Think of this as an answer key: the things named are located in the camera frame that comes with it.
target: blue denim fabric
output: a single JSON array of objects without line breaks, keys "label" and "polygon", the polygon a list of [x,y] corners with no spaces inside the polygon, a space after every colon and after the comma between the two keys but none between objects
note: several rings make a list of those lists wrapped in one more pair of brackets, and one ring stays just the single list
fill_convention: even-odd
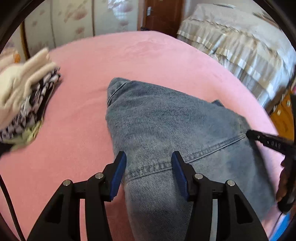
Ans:
[{"label": "blue denim fabric", "polygon": [[234,180],[260,219],[274,204],[262,157],[245,135],[246,120],[219,102],[116,78],[107,105],[114,153],[127,155],[123,183],[136,241],[185,238],[192,204],[173,176],[174,151],[210,180]]}]

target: door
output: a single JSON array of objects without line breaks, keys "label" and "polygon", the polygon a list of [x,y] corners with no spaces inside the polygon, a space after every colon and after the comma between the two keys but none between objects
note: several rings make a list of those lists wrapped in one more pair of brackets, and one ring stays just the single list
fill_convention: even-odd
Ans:
[{"label": "door", "polygon": [[183,0],[146,0],[143,27],[176,37],[182,10]]}]

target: pink bed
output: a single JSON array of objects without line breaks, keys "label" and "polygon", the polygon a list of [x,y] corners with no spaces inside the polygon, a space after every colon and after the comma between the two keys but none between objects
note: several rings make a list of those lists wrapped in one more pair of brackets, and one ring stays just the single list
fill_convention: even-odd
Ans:
[{"label": "pink bed", "polygon": [[[44,125],[30,146],[0,160],[26,238],[63,180],[87,180],[113,161],[105,114],[107,87],[114,77],[162,85],[209,102],[219,99],[253,129],[276,134],[264,109],[237,78],[170,36],[152,31],[103,35],[62,46],[51,57],[61,66],[62,83],[48,104]],[[263,146],[260,150],[277,189],[283,157]],[[83,202],[81,209],[81,240],[86,241]],[[106,209],[113,240],[132,241],[122,187]],[[1,192],[0,212],[16,233]],[[266,217],[267,233],[278,216],[274,209]]]}]

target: denim seam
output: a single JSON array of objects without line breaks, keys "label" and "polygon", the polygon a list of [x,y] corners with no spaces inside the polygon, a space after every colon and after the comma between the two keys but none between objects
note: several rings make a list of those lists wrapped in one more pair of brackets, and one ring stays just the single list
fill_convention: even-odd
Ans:
[{"label": "denim seam", "polygon": [[[243,138],[245,138],[246,135],[245,134],[241,134],[237,137],[234,137],[234,138],[231,138],[229,140],[226,140],[226,141],[223,141],[219,144],[216,144],[210,148],[207,148],[205,150],[202,150],[200,152],[197,152],[197,153],[193,153],[185,158],[184,159],[184,162],[185,163],[191,163],[193,161],[197,161],[205,156],[208,156],[218,150],[221,150],[235,142],[238,142],[240,140],[242,140]],[[129,181],[132,181],[134,179],[138,179],[138,178],[141,178],[141,177],[145,177],[145,176],[148,176],[148,175],[151,175],[151,174],[155,174],[155,173],[158,173],[158,172],[162,172],[162,171],[166,171],[166,170],[170,170],[172,169],[172,165],[171,165],[171,162],[163,162],[163,163],[158,163],[158,164],[154,164],[154,165],[150,165],[150,166],[146,166],[146,167],[143,167],[139,170],[136,170],[136,171],[133,171],[133,172],[130,172],[128,174],[125,175],[124,179],[125,179],[125,182],[129,182]]]},{"label": "denim seam", "polygon": [[110,98],[107,101],[107,106],[109,104],[109,101],[111,100],[111,98],[116,94],[117,91],[119,91],[127,82],[123,83],[119,88],[117,88],[117,90],[114,91],[114,93],[110,96]]}]

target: door frame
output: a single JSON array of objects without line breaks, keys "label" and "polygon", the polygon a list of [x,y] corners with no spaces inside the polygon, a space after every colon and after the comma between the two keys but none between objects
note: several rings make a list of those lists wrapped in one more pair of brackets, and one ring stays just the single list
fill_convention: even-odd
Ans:
[{"label": "door frame", "polygon": [[[185,0],[181,0],[181,14],[180,14],[180,19],[179,19],[179,24],[183,21],[184,19],[184,10],[185,10]],[[141,27],[146,25],[146,18],[147,18],[147,7],[148,7],[148,0],[139,0],[139,12],[138,12],[138,25],[137,25],[137,30],[141,30]]]}]

